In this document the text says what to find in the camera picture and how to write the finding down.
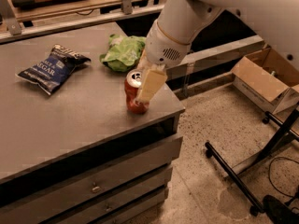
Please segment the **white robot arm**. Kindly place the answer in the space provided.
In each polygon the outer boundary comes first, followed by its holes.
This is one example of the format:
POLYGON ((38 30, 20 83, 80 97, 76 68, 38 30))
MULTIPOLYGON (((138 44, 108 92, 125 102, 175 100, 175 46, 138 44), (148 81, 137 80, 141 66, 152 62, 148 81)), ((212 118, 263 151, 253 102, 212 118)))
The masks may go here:
POLYGON ((164 69, 181 63, 193 40, 227 11, 299 68, 299 0, 167 0, 146 38, 136 100, 149 102, 166 81, 164 69))

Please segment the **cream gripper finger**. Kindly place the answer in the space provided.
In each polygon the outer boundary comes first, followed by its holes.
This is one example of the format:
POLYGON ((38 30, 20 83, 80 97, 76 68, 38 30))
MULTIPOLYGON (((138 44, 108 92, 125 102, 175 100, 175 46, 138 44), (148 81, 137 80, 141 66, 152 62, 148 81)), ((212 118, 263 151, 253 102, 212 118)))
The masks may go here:
POLYGON ((144 69, 146 64, 147 64, 147 54, 146 54, 146 50, 143 49, 141 57, 139 59, 139 63, 137 65, 137 68, 138 69, 144 69))
POLYGON ((136 104, 146 104, 164 85, 167 80, 167 75, 164 68, 157 65, 150 68, 138 66, 136 71, 139 74, 139 78, 137 79, 137 89, 134 101, 136 104))

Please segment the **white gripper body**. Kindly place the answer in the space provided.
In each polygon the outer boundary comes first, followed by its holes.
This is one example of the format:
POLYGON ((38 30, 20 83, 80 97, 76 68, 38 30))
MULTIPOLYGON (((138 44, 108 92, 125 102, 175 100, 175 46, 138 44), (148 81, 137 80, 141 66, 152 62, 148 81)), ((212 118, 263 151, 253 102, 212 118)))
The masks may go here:
POLYGON ((181 63, 190 47, 190 44, 179 43, 167 35, 155 21, 146 37, 145 52, 150 63, 174 67, 181 63))

